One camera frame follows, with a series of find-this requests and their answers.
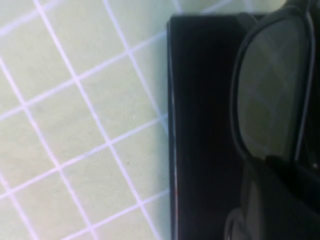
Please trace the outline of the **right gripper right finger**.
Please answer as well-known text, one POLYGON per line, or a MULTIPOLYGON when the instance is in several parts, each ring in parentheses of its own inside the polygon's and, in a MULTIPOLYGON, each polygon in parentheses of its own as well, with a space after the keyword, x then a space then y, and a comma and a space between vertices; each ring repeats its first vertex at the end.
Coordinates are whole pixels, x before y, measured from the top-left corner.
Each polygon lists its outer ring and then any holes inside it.
POLYGON ((317 175, 317 173, 312 169, 298 162, 296 164, 296 171, 297 171, 298 178, 303 182, 305 186, 309 186, 309 187, 320 186, 320 176, 317 175))

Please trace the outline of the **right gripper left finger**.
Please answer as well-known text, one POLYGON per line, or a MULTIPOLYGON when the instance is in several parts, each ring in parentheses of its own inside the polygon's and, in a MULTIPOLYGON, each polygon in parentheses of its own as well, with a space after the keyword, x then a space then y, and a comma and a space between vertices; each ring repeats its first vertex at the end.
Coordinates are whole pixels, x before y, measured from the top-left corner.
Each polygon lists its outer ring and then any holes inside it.
POLYGON ((241 208, 250 240, 318 240, 320 216, 284 185, 263 161, 243 160, 241 208))

